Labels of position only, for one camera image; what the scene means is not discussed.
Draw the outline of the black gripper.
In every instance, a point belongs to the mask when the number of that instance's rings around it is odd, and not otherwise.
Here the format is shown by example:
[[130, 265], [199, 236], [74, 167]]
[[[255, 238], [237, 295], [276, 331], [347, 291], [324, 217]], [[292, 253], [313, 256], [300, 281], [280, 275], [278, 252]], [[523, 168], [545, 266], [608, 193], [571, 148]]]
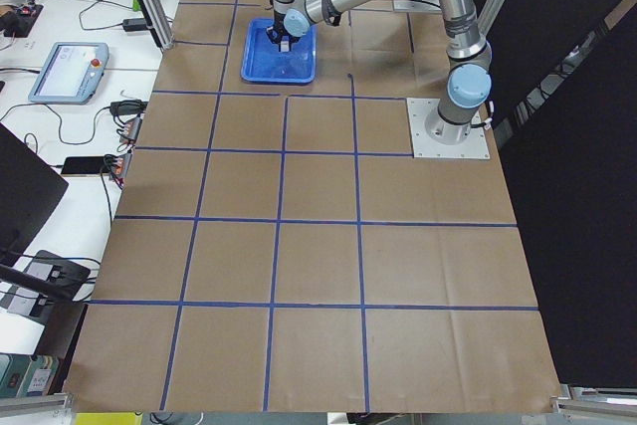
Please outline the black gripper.
[[289, 46], [297, 43], [301, 38], [295, 37], [288, 32], [284, 25], [284, 19], [287, 11], [292, 7], [293, 3], [281, 0], [270, 0], [273, 10], [273, 25], [266, 30], [269, 41], [281, 50], [282, 40], [288, 40]]

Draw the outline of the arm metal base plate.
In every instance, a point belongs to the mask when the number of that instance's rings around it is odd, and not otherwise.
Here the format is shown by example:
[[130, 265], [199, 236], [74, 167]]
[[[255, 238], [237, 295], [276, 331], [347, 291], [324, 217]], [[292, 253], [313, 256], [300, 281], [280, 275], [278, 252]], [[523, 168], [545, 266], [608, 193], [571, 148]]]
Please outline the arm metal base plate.
[[439, 0], [392, 0], [392, 5], [397, 12], [442, 13]]
[[438, 112], [439, 99], [407, 98], [412, 154], [416, 159], [489, 160], [491, 154], [476, 111], [472, 120], [463, 125], [446, 122]]

